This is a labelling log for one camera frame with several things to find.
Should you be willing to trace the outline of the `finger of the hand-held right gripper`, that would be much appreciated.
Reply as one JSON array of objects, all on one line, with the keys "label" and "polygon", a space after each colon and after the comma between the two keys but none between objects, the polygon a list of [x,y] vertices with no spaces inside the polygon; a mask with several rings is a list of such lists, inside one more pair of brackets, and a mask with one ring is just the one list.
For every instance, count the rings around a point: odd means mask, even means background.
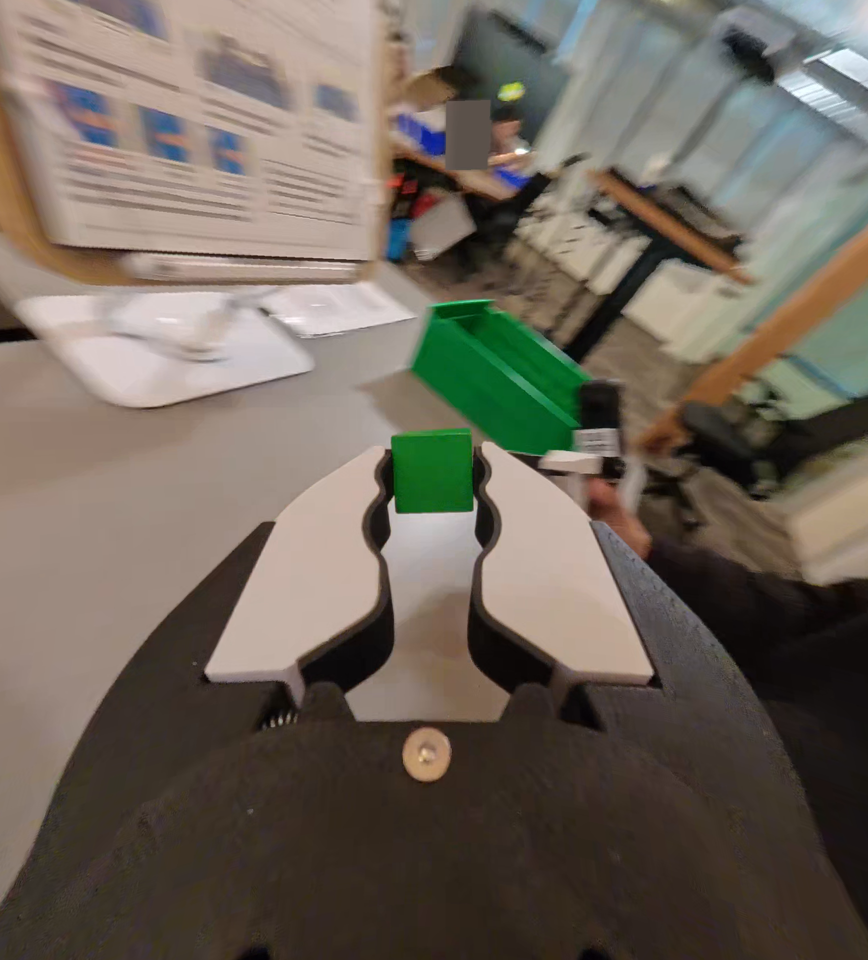
[{"label": "finger of the hand-held right gripper", "polygon": [[549,450],[537,463],[537,470],[547,474],[574,474],[601,476],[604,458],[600,455],[574,450]]}]

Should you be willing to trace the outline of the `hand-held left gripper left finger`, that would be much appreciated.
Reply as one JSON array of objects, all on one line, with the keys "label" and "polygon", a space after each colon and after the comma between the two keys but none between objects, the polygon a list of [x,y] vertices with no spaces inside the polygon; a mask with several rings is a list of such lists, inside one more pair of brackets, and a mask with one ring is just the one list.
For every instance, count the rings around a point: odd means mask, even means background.
[{"label": "hand-held left gripper left finger", "polygon": [[279,682],[299,706],[320,682],[350,692],[395,640],[391,457],[371,446],[299,494],[273,523],[207,665],[215,684]]}]

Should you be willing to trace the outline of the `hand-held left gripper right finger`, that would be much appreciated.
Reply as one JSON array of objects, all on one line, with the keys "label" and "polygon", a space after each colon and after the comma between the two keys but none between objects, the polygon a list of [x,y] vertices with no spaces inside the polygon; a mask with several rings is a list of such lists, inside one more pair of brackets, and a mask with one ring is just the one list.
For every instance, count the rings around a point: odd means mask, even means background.
[{"label": "hand-held left gripper right finger", "polygon": [[543,686],[557,704],[587,683],[649,686],[654,664],[585,510],[492,441],[474,452],[473,480],[478,670],[509,694]]}]

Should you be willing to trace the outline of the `green plastic bin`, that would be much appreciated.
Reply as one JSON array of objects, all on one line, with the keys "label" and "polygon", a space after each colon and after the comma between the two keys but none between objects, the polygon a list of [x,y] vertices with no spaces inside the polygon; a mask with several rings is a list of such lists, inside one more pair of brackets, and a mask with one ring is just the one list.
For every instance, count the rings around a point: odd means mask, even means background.
[{"label": "green plastic bin", "polygon": [[592,376],[488,299],[429,307],[411,370],[505,450],[570,450]]}]

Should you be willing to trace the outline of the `green cube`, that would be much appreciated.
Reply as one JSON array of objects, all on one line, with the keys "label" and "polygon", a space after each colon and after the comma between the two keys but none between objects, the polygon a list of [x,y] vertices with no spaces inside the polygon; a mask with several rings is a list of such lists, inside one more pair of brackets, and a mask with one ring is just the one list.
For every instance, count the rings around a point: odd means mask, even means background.
[{"label": "green cube", "polygon": [[474,439],[469,428],[392,436],[394,510],[400,515],[475,510]]}]

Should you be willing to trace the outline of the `person's right forearm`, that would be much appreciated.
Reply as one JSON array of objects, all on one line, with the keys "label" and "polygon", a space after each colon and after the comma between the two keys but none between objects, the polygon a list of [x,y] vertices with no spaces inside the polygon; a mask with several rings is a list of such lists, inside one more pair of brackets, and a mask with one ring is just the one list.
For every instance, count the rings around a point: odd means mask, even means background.
[{"label": "person's right forearm", "polygon": [[647,564],[753,683],[795,690],[868,677],[868,579],[789,579],[666,538]]}]

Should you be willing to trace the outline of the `person's right hand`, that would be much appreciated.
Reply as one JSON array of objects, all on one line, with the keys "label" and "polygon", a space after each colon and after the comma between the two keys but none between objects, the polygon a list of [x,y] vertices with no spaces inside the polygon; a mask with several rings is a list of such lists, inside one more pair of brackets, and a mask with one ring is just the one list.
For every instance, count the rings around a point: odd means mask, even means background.
[{"label": "person's right hand", "polygon": [[616,486],[599,477],[588,477],[586,496],[588,516],[606,524],[634,554],[647,560],[653,538],[636,514],[624,507]]}]

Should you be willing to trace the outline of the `black office chair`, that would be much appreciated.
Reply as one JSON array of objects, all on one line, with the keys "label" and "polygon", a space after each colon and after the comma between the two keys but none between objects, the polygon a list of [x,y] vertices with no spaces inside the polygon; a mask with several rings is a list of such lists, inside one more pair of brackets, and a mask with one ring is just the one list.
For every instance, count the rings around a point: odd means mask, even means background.
[{"label": "black office chair", "polygon": [[676,458],[723,476],[752,500],[773,496],[776,467],[719,407],[687,402],[680,408],[679,423],[685,442],[675,450]]}]

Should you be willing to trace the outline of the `wooden table black legs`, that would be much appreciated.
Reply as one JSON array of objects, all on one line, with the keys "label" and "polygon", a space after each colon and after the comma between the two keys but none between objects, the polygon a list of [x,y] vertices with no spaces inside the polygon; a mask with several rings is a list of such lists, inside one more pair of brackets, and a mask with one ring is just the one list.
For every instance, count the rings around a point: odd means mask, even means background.
[{"label": "wooden table black legs", "polygon": [[620,281],[592,310],[566,348],[575,361],[582,361],[609,334],[625,309],[668,260],[701,268],[743,286],[756,283],[733,253],[716,246],[705,234],[660,206],[654,198],[610,170],[592,170],[593,185],[630,215],[647,245]]}]

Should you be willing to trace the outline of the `wooden beam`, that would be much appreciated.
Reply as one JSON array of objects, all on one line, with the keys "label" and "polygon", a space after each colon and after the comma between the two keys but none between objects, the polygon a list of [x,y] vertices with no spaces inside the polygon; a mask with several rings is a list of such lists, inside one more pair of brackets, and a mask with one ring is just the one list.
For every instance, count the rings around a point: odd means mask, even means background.
[{"label": "wooden beam", "polygon": [[686,393],[635,441],[667,455],[685,442],[682,410],[690,403],[720,406],[762,368],[828,321],[868,286],[868,224],[761,323],[740,346],[706,369]]}]

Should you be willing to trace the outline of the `grey flat panel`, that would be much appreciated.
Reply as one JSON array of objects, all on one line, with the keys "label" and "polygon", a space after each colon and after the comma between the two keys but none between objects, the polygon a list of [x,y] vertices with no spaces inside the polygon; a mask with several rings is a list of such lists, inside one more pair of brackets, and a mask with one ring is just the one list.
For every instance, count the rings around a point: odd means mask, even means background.
[{"label": "grey flat panel", "polygon": [[463,196],[447,194],[416,217],[409,245],[419,262],[430,262],[476,233],[477,226]]}]

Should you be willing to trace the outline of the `laminated paper sheet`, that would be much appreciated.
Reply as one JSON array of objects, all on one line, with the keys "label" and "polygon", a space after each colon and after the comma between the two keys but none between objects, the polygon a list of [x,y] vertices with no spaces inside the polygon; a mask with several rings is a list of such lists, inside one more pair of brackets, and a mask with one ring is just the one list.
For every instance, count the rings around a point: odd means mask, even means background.
[{"label": "laminated paper sheet", "polygon": [[274,288],[258,307],[300,339],[317,339],[414,320],[404,306],[373,282]]}]

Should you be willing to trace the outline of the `instruction poster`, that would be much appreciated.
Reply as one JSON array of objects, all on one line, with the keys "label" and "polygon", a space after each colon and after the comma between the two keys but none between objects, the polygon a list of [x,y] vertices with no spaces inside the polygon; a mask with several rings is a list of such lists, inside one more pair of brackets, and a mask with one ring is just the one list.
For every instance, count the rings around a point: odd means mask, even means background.
[{"label": "instruction poster", "polygon": [[380,12],[349,1],[0,1],[0,88],[70,248],[376,256]]}]

